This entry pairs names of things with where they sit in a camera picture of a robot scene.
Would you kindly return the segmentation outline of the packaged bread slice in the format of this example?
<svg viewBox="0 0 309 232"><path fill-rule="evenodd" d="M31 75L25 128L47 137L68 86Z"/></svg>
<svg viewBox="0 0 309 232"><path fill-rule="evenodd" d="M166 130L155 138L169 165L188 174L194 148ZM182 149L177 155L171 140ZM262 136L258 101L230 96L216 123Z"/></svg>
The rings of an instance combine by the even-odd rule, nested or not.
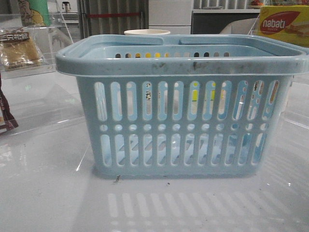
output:
<svg viewBox="0 0 309 232"><path fill-rule="evenodd" d="M5 71L13 71L41 66L45 60L29 32L24 28L1 28L0 63Z"/></svg>

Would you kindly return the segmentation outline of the light blue plastic basket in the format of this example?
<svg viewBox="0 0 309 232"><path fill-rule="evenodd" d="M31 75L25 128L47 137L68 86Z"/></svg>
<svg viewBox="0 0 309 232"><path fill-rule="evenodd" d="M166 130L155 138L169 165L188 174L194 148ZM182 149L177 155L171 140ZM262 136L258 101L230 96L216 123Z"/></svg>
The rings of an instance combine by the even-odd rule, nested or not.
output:
<svg viewBox="0 0 309 232"><path fill-rule="evenodd" d="M76 77L103 176L248 176L309 51L254 35L95 35L56 68Z"/></svg>

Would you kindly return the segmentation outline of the white cabinet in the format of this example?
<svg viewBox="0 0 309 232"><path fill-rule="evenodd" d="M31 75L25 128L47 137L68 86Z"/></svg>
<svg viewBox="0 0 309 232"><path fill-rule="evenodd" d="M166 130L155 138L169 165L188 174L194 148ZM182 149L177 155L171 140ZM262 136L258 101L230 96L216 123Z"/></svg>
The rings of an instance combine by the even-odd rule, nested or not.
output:
<svg viewBox="0 0 309 232"><path fill-rule="evenodd" d="M149 29L168 30L171 34L190 34L193 5L192 0L150 0Z"/></svg>

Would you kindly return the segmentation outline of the clear acrylic display shelf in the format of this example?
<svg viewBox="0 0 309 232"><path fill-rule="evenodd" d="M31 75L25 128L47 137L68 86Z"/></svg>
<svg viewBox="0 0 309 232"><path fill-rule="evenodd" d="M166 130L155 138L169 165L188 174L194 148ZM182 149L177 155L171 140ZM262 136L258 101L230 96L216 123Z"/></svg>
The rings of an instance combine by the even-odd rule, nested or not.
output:
<svg viewBox="0 0 309 232"><path fill-rule="evenodd" d="M56 54L73 39L67 2L11 0L0 16L0 128L29 130L81 115L76 81L56 71Z"/></svg>

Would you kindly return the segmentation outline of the red snack packet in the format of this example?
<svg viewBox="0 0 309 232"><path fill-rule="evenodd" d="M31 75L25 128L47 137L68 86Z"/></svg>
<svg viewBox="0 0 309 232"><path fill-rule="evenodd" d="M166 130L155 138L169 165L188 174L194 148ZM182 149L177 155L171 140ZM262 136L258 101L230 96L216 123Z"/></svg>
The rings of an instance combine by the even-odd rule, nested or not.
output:
<svg viewBox="0 0 309 232"><path fill-rule="evenodd" d="M10 111L7 98L2 91L2 81L0 81L0 134L17 128L19 125Z"/></svg>

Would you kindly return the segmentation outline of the plate of fruit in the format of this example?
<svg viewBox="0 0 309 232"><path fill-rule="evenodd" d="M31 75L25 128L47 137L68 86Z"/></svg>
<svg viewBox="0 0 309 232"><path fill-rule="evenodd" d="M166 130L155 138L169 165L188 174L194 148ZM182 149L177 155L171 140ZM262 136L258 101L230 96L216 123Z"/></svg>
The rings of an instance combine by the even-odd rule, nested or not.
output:
<svg viewBox="0 0 309 232"><path fill-rule="evenodd" d="M263 1L262 0L252 0L251 2L250 2L250 5L253 7L261 7L261 6L263 6L264 5L264 3L263 3Z"/></svg>

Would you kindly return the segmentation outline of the green cartoon label bottle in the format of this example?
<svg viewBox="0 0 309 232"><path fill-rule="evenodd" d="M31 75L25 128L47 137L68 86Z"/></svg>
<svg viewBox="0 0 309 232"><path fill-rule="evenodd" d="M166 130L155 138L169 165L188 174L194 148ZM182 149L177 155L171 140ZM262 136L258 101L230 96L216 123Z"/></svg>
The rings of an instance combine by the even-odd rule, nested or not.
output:
<svg viewBox="0 0 309 232"><path fill-rule="evenodd" d="M22 25L48 27L51 25L46 0L18 0Z"/></svg>

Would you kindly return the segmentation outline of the yellow nabati wafer box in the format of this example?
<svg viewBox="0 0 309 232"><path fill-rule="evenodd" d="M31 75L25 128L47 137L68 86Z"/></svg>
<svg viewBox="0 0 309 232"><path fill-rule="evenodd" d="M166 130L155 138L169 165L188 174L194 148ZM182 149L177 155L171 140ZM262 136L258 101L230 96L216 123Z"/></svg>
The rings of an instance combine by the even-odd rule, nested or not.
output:
<svg viewBox="0 0 309 232"><path fill-rule="evenodd" d="M309 46L309 7L305 5L264 6L260 9L254 34Z"/></svg>

